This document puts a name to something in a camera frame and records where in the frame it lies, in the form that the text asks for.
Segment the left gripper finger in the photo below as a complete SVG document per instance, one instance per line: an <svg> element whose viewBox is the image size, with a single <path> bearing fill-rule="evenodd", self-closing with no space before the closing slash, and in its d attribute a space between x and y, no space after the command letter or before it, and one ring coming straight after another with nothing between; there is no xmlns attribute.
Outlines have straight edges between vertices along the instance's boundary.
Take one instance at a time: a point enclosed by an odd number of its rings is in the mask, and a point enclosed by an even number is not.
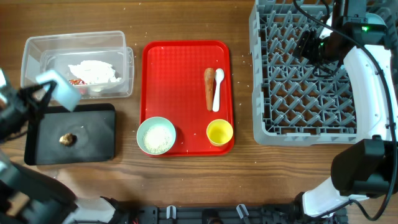
<svg viewBox="0 0 398 224"><path fill-rule="evenodd" d="M34 93L40 90L43 90L45 92L45 94L42 95L41 100L50 100L53 92L53 81L46 81L41 84L21 88L19 90L19 95L21 96L21 98L33 98Z"/></svg>
<svg viewBox="0 0 398 224"><path fill-rule="evenodd" d="M57 87L57 84L55 81L53 81L53 91ZM30 118L29 121L33 123L38 123L43 117L44 117L44 111L48 107L50 100L40 100L37 101L31 97L29 97L29 103L30 103Z"/></svg>

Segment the small light blue bowl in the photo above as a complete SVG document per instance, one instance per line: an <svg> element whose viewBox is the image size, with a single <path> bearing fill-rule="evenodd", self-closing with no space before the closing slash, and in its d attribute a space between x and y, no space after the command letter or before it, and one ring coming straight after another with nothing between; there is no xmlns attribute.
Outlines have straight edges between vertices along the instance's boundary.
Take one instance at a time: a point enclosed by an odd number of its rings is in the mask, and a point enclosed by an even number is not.
<svg viewBox="0 0 398 224"><path fill-rule="evenodd" d="M80 92L55 70L48 70L36 76L35 80L38 84L54 81L56 86L51 97L68 111L73 111L81 100Z"/></svg>

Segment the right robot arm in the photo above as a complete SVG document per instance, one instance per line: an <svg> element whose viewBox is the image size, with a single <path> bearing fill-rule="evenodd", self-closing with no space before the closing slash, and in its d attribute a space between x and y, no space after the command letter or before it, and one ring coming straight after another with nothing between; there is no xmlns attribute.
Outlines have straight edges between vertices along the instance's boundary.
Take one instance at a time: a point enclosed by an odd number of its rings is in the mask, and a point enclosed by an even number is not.
<svg viewBox="0 0 398 224"><path fill-rule="evenodd" d="M294 56L334 75L337 62L348 73L357 120L356 142L339 153L331 174L318 187L297 195L294 220L315 222L363 200L382 197L372 220L397 192L397 101L392 81L392 44L383 19L367 12L366 1L335 1L323 31L306 31Z"/></svg>

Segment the white tissue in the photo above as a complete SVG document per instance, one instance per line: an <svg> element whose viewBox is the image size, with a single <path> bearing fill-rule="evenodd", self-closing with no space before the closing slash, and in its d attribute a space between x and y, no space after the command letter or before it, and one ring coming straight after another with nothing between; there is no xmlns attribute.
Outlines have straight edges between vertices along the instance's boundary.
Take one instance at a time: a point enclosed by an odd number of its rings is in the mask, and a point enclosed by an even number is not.
<svg viewBox="0 0 398 224"><path fill-rule="evenodd" d="M82 79L94 92L112 88L122 80L116 76L116 71L110 63L99 60L84 60L78 65L68 67L76 79Z"/></svg>

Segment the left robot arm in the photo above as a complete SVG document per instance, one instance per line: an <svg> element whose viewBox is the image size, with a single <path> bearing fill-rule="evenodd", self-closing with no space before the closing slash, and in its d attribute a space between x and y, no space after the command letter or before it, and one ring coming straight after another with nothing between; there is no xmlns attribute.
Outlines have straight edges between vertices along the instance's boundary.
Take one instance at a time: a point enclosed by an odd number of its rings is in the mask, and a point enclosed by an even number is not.
<svg viewBox="0 0 398 224"><path fill-rule="evenodd" d="M26 122L44 117L57 84L47 81L21 90L1 85L1 141L25 133ZM78 199L59 181L1 156L2 223L127 223L126 214L113 198Z"/></svg>

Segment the red snack wrapper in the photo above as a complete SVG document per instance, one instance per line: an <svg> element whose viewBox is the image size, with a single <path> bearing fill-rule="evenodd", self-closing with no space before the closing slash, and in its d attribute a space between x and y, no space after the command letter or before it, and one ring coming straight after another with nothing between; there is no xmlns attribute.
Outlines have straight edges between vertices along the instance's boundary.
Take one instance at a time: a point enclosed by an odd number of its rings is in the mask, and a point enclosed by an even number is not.
<svg viewBox="0 0 398 224"><path fill-rule="evenodd" d="M80 92L85 95L88 93L87 84L82 79L71 79L69 82Z"/></svg>

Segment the brown food scrap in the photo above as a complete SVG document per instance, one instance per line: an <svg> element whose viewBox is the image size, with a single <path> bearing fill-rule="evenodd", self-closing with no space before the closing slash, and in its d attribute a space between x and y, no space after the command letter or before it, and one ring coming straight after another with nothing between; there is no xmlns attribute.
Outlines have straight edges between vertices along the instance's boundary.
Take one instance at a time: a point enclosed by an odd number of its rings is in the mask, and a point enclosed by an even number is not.
<svg viewBox="0 0 398 224"><path fill-rule="evenodd" d="M66 133L60 137L59 143L64 146L71 146L75 142L75 136L72 133Z"/></svg>

